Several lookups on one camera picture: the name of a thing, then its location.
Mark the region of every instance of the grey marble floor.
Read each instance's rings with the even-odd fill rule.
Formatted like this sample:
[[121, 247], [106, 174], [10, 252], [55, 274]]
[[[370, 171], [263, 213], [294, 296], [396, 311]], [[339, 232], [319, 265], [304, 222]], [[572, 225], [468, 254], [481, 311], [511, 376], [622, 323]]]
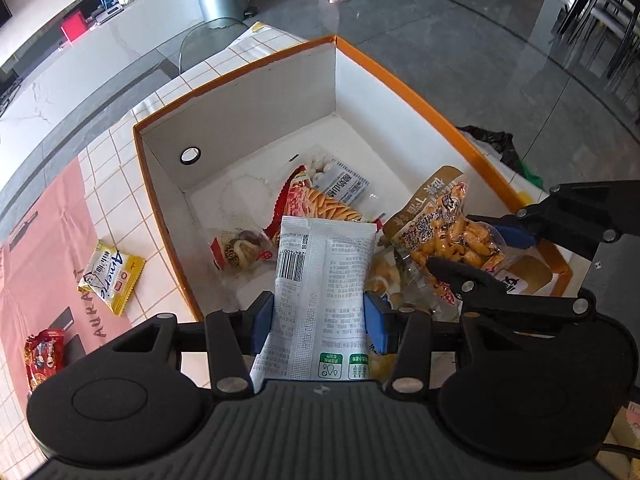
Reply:
[[[545, 187], [640, 178], [640, 93], [633, 66], [610, 88], [615, 44], [568, 46], [559, 0], [253, 0], [260, 20], [303, 38], [339, 34], [457, 126], [505, 130]], [[0, 242], [89, 142], [177, 75], [183, 35], [115, 76], [49, 134], [0, 192]]]

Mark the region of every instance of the cardboard box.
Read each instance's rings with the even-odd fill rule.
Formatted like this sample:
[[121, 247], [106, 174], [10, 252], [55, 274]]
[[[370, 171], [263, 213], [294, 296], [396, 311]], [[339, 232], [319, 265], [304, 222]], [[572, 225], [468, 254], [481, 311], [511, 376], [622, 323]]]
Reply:
[[[292, 155], [319, 144], [371, 181], [387, 217], [443, 165], [468, 177], [467, 213], [501, 216], [524, 204], [502, 174], [447, 120], [387, 70], [329, 36], [267, 56], [201, 86], [134, 127], [145, 185], [164, 245], [196, 319], [273, 290], [273, 268], [234, 294], [216, 269], [206, 228], [238, 210], [266, 227]], [[188, 147], [201, 151], [180, 162]], [[571, 278], [552, 244], [540, 253], [554, 272], [552, 294]]]

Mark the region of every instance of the barcode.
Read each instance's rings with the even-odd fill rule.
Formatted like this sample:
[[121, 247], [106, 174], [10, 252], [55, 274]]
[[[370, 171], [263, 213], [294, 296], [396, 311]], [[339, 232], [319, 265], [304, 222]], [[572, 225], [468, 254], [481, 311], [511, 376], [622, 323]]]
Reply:
[[278, 278], [287, 278], [294, 282], [302, 281], [302, 267], [305, 265], [303, 251], [289, 251], [284, 249], [278, 255]]

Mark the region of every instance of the yellow snack package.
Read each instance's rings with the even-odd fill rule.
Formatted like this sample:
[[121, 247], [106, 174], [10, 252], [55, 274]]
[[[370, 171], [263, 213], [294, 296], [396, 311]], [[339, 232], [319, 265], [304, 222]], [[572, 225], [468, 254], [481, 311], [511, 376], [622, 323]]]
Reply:
[[95, 292], [119, 316], [144, 266], [144, 258], [121, 253], [98, 240], [78, 290]]

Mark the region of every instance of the white snack packet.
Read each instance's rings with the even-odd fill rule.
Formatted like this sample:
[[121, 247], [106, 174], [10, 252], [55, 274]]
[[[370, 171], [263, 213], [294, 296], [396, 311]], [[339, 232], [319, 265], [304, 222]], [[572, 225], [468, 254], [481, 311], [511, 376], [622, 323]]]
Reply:
[[362, 294], [376, 225], [282, 218], [273, 321], [254, 361], [264, 379], [361, 380], [369, 377]]

